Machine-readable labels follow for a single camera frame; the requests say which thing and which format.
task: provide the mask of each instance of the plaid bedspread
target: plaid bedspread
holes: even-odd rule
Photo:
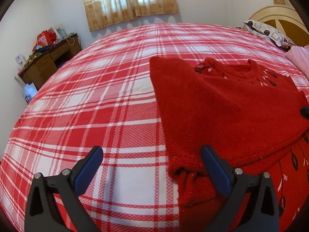
[[[149,58],[177,57],[195,66],[253,59],[309,82],[284,52],[243,30],[204,24],[155,24],[110,34],[67,62],[41,88],[10,135],[0,168],[0,205],[24,230],[36,172],[72,168],[94,145],[104,160],[80,201],[102,231],[178,231],[177,184],[168,159]],[[56,197],[61,207],[61,199]],[[64,220],[74,230],[68,215]]]

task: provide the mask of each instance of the folded sweater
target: folded sweater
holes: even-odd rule
[[[178,182],[183,228],[190,224],[189,217],[195,225],[201,218],[204,226],[208,219],[198,214],[206,212],[210,219],[224,201],[201,160],[204,145],[211,145],[232,167],[256,175],[276,165],[309,128],[299,111],[308,105],[305,94],[291,78],[252,60],[228,67],[207,58],[194,70],[184,60],[153,57],[150,78],[162,119],[168,173]],[[210,204],[201,210],[205,202]]]

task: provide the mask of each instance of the pink fabric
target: pink fabric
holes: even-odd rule
[[[290,60],[309,80],[309,45],[305,47],[292,46],[285,54],[285,57]]]

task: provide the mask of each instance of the silver bolt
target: silver bolt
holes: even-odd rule
[[[266,179],[269,179],[269,178],[270,178],[270,174],[269,174],[268,172],[263,173],[263,176],[264,176]]]
[[[243,174],[243,170],[241,168],[235,168],[235,173],[238,175]]]
[[[70,172],[71,172],[70,169],[64,169],[64,170],[62,171],[62,174],[63,174],[64,176],[67,176],[67,175],[70,174]]]
[[[40,179],[40,178],[41,178],[41,176],[42,176],[42,174],[41,174],[41,173],[36,173],[36,174],[34,175],[35,179]]]

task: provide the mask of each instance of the wooden headboard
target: wooden headboard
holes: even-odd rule
[[[249,20],[275,27],[298,46],[309,44],[309,32],[297,12],[285,5],[272,5],[255,12]]]

